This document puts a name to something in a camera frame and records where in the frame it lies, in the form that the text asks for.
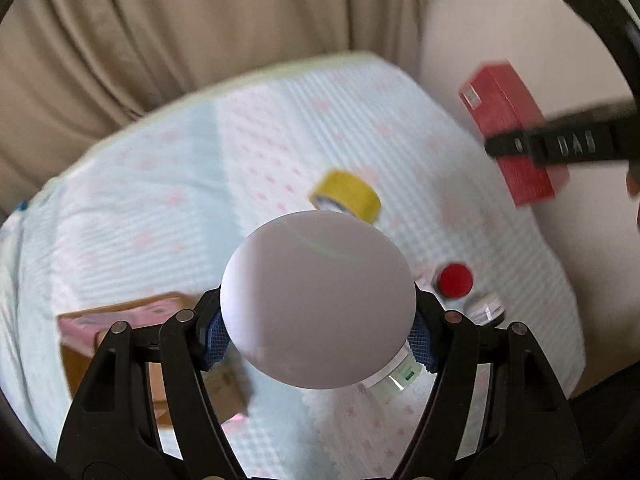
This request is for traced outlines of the person right hand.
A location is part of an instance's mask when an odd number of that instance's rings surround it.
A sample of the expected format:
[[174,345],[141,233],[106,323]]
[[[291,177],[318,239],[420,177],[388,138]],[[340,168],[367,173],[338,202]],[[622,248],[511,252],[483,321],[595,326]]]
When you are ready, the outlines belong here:
[[[640,196],[640,182],[637,176],[628,170],[626,175],[626,190],[627,194],[633,200],[639,200]],[[637,226],[640,228],[640,209],[637,211]]]

